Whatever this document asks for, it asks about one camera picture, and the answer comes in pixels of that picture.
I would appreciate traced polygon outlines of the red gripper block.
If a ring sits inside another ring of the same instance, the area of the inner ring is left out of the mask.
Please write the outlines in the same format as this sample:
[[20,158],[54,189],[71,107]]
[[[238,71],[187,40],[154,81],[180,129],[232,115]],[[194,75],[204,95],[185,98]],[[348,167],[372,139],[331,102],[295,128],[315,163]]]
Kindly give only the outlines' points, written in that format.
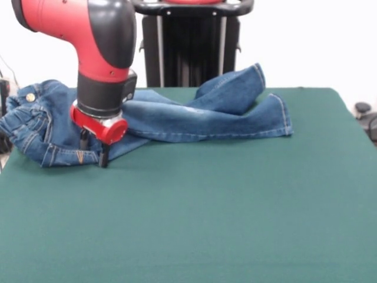
[[127,131],[128,123],[121,114],[122,112],[110,119],[91,117],[78,108],[77,100],[74,100],[70,108],[71,120],[82,128],[80,132],[80,150],[87,150],[88,132],[102,142],[98,161],[99,167],[106,168],[108,166],[110,145],[120,141]]

